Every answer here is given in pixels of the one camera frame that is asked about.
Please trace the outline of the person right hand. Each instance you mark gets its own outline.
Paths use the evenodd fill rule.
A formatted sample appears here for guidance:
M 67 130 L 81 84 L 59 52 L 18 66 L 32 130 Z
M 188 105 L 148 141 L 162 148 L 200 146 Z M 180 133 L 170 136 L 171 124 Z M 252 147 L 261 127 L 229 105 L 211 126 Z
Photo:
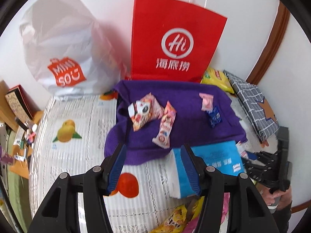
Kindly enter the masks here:
M 263 186 L 259 192 L 265 201 L 268 208 L 276 208 L 282 210 L 288 205 L 292 204 L 292 187 L 290 186 L 286 191 L 274 191 L 272 194 L 269 188 Z

